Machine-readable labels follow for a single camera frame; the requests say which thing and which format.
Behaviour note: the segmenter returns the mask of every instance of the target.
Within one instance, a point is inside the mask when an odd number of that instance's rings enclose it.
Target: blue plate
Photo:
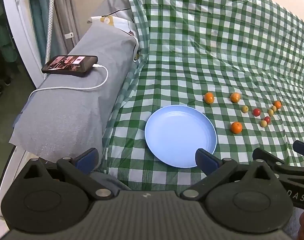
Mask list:
[[[196,166],[195,153],[214,153],[216,131],[210,120],[189,106],[166,106],[155,111],[145,126],[145,140],[162,162],[177,168]]]

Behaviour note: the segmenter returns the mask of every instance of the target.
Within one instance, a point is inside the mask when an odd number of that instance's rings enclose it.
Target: ribbed gray surface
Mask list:
[[[268,235],[240,235],[215,224],[194,201],[174,191],[121,191],[97,201],[89,214],[68,230],[50,235],[11,231],[3,240],[289,240],[281,230]]]

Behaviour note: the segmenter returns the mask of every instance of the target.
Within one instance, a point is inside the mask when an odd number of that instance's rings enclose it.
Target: white charging cable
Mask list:
[[[95,87],[90,87],[90,88],[74,88],[74,87],[50,87],[50,88],[39,88],[39,89],[34,90],[34,91],[30,94],[28,100],[31,98],[31,96],[32,96],[35,92],[37,92],[37,91],[42,91],[42,90],[50,90],[50,89],[71,89],[71,90],[78,90],[78,91],[87,91],[87,90],[92,90],[92,89],[96,89],[96,88],[99,88],[99,87],[103,86],[103,85],[105,84],[105,82],[108,80],[108,76],[109,76],[108,69],[107,69],[106,67],[102,66],[102,65],[99,65],[99,64],[93,64],[93,67],[95,67],[95,68],[99,68],[99,67],[104,68],[105,71],[107,72],[107,77],[105,78],[105,80],[104,80],[100,85],[97,85],[97,86],[95,86]]]

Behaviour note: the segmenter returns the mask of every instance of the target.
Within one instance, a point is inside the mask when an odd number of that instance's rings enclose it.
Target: smartphone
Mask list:
[[[42,72],[85,77],[90,72],[93,64],[97,62],[97,56],[56,56],[42,67]]]

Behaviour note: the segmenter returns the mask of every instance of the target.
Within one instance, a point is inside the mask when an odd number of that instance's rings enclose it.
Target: green checkered tablecloth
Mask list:
[[[178,169],[147,148],[145,124],[160,107],[204,113],[218,135],[214,153],[240,163],[262,147],[304,165],[292,143],[304,142],[304,22],[271,0],[129,0],[138,28],[140,64],[127,77],[105,134],[104,169],[136,190],[181,191],[205,175]],[[202,95],[215,95],[212,105]],[[239,104],[229,100],[242,94]],[[259,125],[273,101],[283,107]],[[259,107],[254,117],[241,112]],[[232,122],[243,124],[234,135]]]

